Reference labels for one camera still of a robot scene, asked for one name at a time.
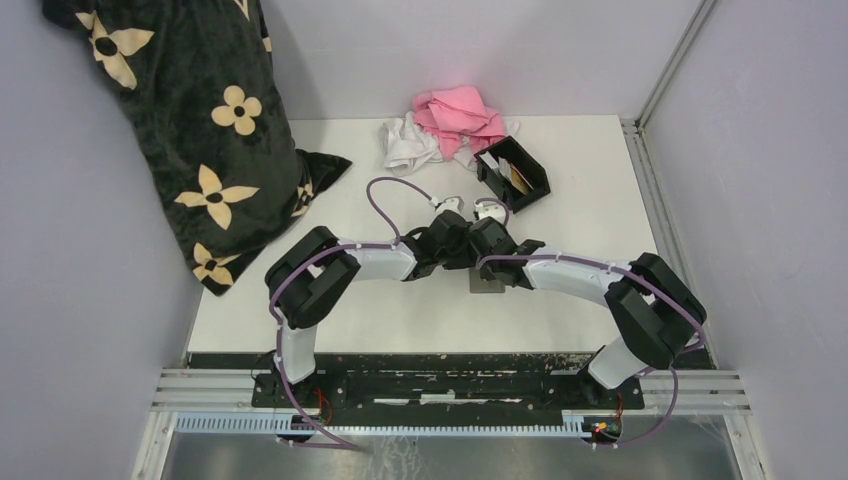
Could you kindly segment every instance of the white wall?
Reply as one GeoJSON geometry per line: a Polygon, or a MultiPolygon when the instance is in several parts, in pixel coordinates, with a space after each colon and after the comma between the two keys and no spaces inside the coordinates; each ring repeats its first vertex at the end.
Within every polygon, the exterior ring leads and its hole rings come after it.
{"type": "Polygon", "coordinates": [[[472,84],[510,115],[636,117],[698,0],[264,0],[290,118],[472,84]]]}
{"type": "Polygon", "coordinates": [[[721,2],[648,126],[776,478],[845,478],[848,3],[721,2]]]}
{"type": "Polygon", "coordinates": [[[127,478],[200,288],[91,47],[0,3],[0,477],[127,478]]]}

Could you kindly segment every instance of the black blanket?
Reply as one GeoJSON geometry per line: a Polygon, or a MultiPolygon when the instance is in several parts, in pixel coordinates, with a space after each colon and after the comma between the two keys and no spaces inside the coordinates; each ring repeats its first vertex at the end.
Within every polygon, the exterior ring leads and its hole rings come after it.
{"type": "Polygon", "coordinates": [[[216,295],[350,166],[295,150],[259,0],[43,0],[43,13],[89,45],[216,295]]]}

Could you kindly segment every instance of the pile of cloth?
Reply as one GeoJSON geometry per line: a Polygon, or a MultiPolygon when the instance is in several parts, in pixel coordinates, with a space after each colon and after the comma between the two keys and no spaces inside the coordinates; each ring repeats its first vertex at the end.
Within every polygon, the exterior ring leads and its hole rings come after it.
{"type": "Polygon", "coordinates": [[[380,128],[383,165],[399,177],[449,160],[475,171],[475,153],[519,128],[517,121],[505,122],[497,110],[485,106],[480,92],[470,86],[422,93],[412,105],[404,118],[380,128]]]}

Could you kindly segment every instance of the cable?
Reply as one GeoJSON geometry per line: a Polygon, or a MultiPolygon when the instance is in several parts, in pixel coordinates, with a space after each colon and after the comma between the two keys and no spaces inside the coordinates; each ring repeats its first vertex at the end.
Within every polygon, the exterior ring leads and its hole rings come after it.
{"type": "Polygon", "coordinates": [[[663,416],[663,418],[656,425],[654,425],[654,428],[648,430],[647,433],[644,433],[644,434],[642,434],[642,435],[640,435],[636,438],[631,438],[630,440],[625,440],[623,442],[615,443],[615,444],[612,444],[612,445],[605,445],[605,444],[602,444],[602,443],[596,443],[596,444],[592,445],[593,448],[601,447],[601,448],[613,448],[613,449],[615,449],[615,448],[620,448],[620,447],[626,447],[628,445],[636,445],[636,444],[642,443],[646,440],[650,440],[651,438],[656,436],[658,433],[660,433],[660,431],[663,428],[665,428],[666,424],[668,424],[668,421],[671,419],[671,414],[672,414],[672,412],[674,412],[674,407],[677,405],[677,395],[680,392],[680,381],[677,378],[677,371],[674,370],[673,368],[669,368],[668,371],[671,372],[671,376],[672,376],[672,378],[674,378],[674,392],[671,395],[671,404],[668,406],[668,411],[665,412],[665,415],[663,416]]]}
{"type": "Polygon", "coordinates": [[[402,178],[377,177],[377,178],[371,180],[370,182],[368,182],[368,185],[365,187],[365,195],[368,197],[368,201],[371,203],[371,206],[374,207],[374,210],[377,212],[377,214],[380,215],[381,217],[383,217],[383,220],[385,220],[386,223],[388,223],[389,226],[392,227],[392,231],[395,234],[395,238],[394,238],[394,240],[392,240],[392,244],[397,245],[397,244],[400,243],[400,230],[398,230],[397,225],[395,225],[395,222],[393,222],[392,219],[389,218],[388,215],[386,215],[386,212],[384,212],[383,209],[380,208],[379,205],[377,205],[377,202],[374,201],[374,197],[371,195],[371,187],[373,187],[375,183],[379,183],[379,182],[402,183],[402,184],[406,185],[407,187],[410,187],[413,190],[415,190],[416,192],[423,195],[424,198],[426,198],[427,201],[429,201],[429,202],[433,201],[433,197],[429,193],[425,192],[423,188],[419,187],[418,185],[415,185],[414,183],[412,183],[410,181],[404,180],[402,178]]]}
{"type": "Polygon", "coordinates": [[[479,205],[480,202],[493,202],[493,203],[497,203],[498,205],[503,207],[504,212],[506,212],[506,217],[504,218],[504,227],[506,226],[507,223],[509,223],[509,207],[507,207],[505,203],[503,203],[502,201],[498,200],[495,197],[486,197],[486,198],[478,198],[477,200],[474,201],[474,205],[479,205]]]}
{"type": "Polygon", "coordinates": [[[330,443],[290,443],[291,445],[297,445],[302,447],[309,448],[328,448],[328,449],[336,449],[336,450],[359,450],[359,447],[356,445],[343,440],[332,433],[330,433],[324,426],[316,422],[310,417],[297,399],[294,397],[294,393],[292,392],[291,385],[289,384],[289,377],[286,375],[286,368],[283,364],[283,326],[285,325],[285,317],[283,317],[280,313],[277,312],[277,302],[280,299],[280,295],[283,294],[286,288],[294,281],[295,278],[299,277],[300,274],[306,271],[311,265],[319,262],[321,259],[328,257],[334,253],[338,253],[344,250],[356,250],[358,248],[373,248],[373,249],[381,249],[381,250],[391,250],[394,248],[393,245],[387,245],[385,243],[362,243],[362,244],[344,244],[344,245],[336,245],[335,247],[330,247],[327,250],[323,250],[312,258],[301,264],[299,267],[294,269],[294,271],[283,280],[283,283],[280,284],[279,287],[274,291],[274,294],[271,295],[271,302],[268,306],[268,310],[271,312],[271,316],[277,320],[277,355],[274,358],[274,363],[277,364],[277,371],[280,372],[280,380],[283,382],[283,389],[286,392],[286,397],[291,402],[292,407],[300,414],[303,418],[303,421],[314,428],[316,432],[322,433],[325,437],[333,440],[334,444],[330,443]]]}
{"type": "Polygon", "coordinates": [[[559,255],[489,255],[488,257],[481,258],[476,265],[477,270],[483,268],[483,265],[487,264],[491,261],[529,261],[529,260],[555,260],[555,261],[566,261],[570,263],[576,263],[579,265],[586,265],[588,267],[594,267],[598,270],[603,271],[611,271],[623,275],[630,280],[638,283],[639,285],[645,287],[649,292],[653,293],[655,297],[662,300],[666,305],[671,307],[675,312],[677,312],[681,317],[683,317],[692,328],[698,333],[698,341],[692,344],[689,347],[683,349],[681,353],[689,353],[693,350],[698,350],[699,348],[704,346],[704,339],[707,338],[706,333],[704,332],[704,327],[692,316],[689,312],[686,311],[685,308],[681,307],[680,304],[674,301],[671,297],[666,295],[662,290],[655,287],[651,282],[645,280],[644,278],[636,275],[630,270],[610,265],[605,262],[599,262],[596,260],[589,260],[587,258],[574,257],[571,255],[559,254],[559,255]]]}

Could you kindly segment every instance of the white table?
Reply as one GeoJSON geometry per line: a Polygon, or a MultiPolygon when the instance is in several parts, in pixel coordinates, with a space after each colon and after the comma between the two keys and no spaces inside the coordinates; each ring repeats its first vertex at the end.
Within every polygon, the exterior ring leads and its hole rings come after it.
{"type": "MultiPolygon", "coordinates": [[[[635,259],[656,251],[618,117],[517,119],[521,130],[516,138],[545,167],[553,192],[510,221],[517,243],[534,238],[604,259],[635,259]]],[[[204,292],[189,352],[265,352],[274,347],[276,323],[268,314],[264,276],[313,227],[326,225],[340,237],[357,240],[391,238],[391,229],[365,197],[366,183],[387,174],[380,166],[377,141],[382,122],[292,122],[298,147],[345,156],[354,166],[262,252],[229,292],[222,297],[204,292]]],[[[473,173],[453,162],[427,165],[406,178],[442,199],[462,195],[470,204],[491,196],[473,173]]],[[[402,185],[380,184],[374,192],[402,233],[429,225],[433,218],[427,202],[402,185]]],[[[439,270],[414,283],[354,283],[321,323],[316,351],[591,351],[616,335],[609,311],[588,301],[520,288],[472,295],[466,271],[439,270]]]]}

